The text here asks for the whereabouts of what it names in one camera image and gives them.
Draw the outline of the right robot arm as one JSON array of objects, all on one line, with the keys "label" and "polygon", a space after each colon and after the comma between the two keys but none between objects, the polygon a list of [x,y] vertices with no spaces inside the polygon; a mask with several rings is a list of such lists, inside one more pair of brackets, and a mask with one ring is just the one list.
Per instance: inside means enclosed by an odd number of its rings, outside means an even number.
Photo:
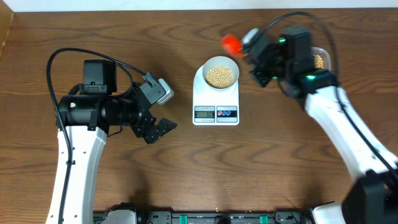
[{"label": "right robot arm", "polygon": [[290,27],[271,41],[255,28],[242,44],[255,81],[262,87],[285,82],[287,95],[326,132],[354,181],[341,203],[310,209],[312,223],[397,223],[397,156],[359,117],[336,75],[315,67],[310,33]]}]

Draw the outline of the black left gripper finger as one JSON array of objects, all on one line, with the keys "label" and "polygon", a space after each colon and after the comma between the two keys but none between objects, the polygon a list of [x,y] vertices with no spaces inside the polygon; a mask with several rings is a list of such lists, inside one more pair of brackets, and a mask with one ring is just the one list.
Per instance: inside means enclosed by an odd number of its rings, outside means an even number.
[{"label": "black left gripper finger", "polygon": [[165,134],[166,129],[167,127],[163,124],[152,125],[144,132],[143,138],[147,144],[153,144]]},{"label": "black left gripper finger", "polygon": [[170,131],[173,131],[177,127],[177,123],[174,123],[171,120],[162,118],[157,125],[157,129],[161,134],[166,134]]}]

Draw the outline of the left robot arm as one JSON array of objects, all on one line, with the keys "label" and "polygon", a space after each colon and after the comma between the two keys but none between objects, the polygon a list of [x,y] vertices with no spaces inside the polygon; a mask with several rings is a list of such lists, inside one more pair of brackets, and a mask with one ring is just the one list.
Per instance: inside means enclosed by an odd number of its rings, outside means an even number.
[{"label": "left robot arm", "polygon": [[101,154],[112,126],[129,126],[137,138],[153,144],[176,128],[157,121],[149,109],[174,92],[151,73],[117,95],[116,69],[110,60],[85,60],[83,82],[62,97],[58,108],[58,164],[47,223],[93,223],[95,184]]}]

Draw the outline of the red measuring scoop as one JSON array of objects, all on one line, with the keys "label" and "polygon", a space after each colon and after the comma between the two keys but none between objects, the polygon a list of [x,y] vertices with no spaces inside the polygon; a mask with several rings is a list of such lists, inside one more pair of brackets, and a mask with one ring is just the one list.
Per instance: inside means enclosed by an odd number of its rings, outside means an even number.
[{"label": "red measuring scoop", "polygon": [[233,34],[227,34],[221,39],[221,45],[230,55],[238,58],[244,58],[243,45],[241,41]]}]

